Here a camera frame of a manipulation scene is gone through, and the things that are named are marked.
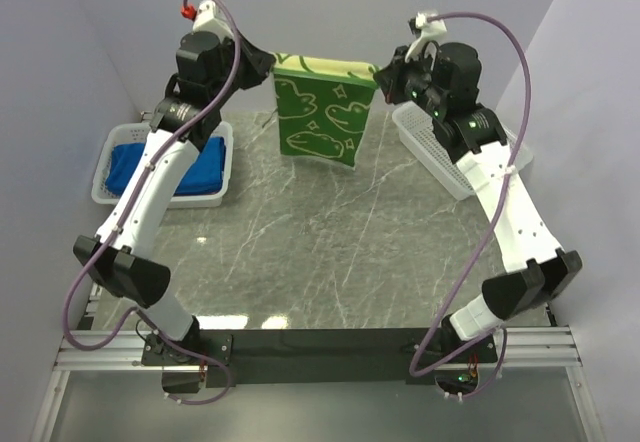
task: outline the green cloth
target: green cloth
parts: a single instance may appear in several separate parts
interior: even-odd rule
[[[377,67],[276,54],[274,83],[283,155],[313,156],[355,167],[377,88]]]

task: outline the gray marble tabletop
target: gray marble tabletop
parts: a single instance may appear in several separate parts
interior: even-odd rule
[[[456,201],[386,112],[369,117],[355,171],[281,156],[269,115],[225,117],[235,148],[220,207],[167,211],[153,258],[177,298],[210,328],[428,326],[487,226],[478,201]],[[493,242],[452,310],[502,271]],[[93,328],[123,310],[104,294]],[[512,325],[548,320],[540,308]]]

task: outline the blue towel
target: blue towel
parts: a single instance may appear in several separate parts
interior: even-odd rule
[[[144,144],[117,145],[111,152],[111,170],[104,185],[122,195],[142,158]],[[212,137],[189,168],[176,189],[176,195],[202,195],[222,188],[226,147],[222,137]]]

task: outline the white wall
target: white wall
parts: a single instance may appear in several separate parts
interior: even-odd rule
[[[640,0],[555,0],[531,42],[529,187],[585,267],[554,304],[568,322],[612,442],[640,430]],[[499,114],[519,121],[521,74]]]
[[[80,0],[98,28],[116,69],[139,109],[162,98],[174,54],[190,26],[181,0]],[[527,44],[552,0],[225,0],[245,35],[277,50],[385,65],[393,49],[412,40],[407,20],[418,10],[477,10],[494,15]],[[481,98],[495,105],[517,59],[508,43],[479,22],[450,24],[456,39],[480,51],[486,71]],[[267,85],[238,94],[229,107],[273,107]]]
[[[77,0],[1,0],[0,27],[0,427],[23,441],[79,269],[73,242],[103,218],[89,200],[101,143],[135,112]]]

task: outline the white plastic basket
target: white plastic basket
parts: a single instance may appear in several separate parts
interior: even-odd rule
[[[151,128],[148,123],[123,124],[114,127],[107,141],[102,147],[102,153],[98,160],[98,167],[93,176],[93,186],[91,187],[91,198],[98,204],[116,205],[119,197],[104,185],[111,169],[111,152],[116,145],[132,144],[136,142],[145,143],[147,134]],[[227,122],[220,122],[220,125],[211,135],[212,137],[222,137],[226,147],[224,158],[224,174],[222,176],[222,188],[219,192],[205,195],[180,195],[173,197],[169,202],[169,209],[185,209],[195,207],[218,207],[222,203],[222,197],[229,188],[229,178],[231,177],[231,162],[233,159],[233,130]]]
[[[462,200],[474,195],[471,185],[462,172],[451,163],[447,152],[433,135],[433,125],[429,117],[413,102],[408,102],[393,111],[392,119],[398,126],[402,143],[422,162],[429,172],[456,199]],[[505,129],[509,145],[513,147],[516,137]],[[533,160],[529,148],[522,144],[515,166],[521,170]]]

